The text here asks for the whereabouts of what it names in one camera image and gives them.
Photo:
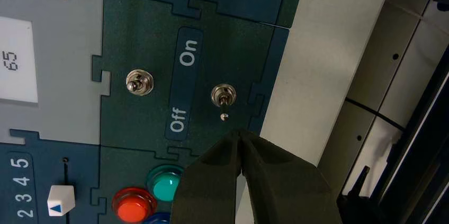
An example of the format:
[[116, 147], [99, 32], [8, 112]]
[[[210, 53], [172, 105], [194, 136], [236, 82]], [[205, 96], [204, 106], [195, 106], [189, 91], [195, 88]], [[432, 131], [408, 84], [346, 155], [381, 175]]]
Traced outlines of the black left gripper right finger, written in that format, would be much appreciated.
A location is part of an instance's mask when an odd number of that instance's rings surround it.
[[255, 223], [341, 223], [315, 165], [245, 130], [240, 156]]

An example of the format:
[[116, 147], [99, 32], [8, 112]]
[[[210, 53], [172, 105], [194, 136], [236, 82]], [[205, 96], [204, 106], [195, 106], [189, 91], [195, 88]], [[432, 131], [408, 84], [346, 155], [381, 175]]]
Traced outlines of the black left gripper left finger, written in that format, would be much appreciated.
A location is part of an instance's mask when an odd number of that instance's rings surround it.
[[235, 223], [240, 140], [240, 131], [233, 130], [186, 167], [172, 203], [171, 223]]

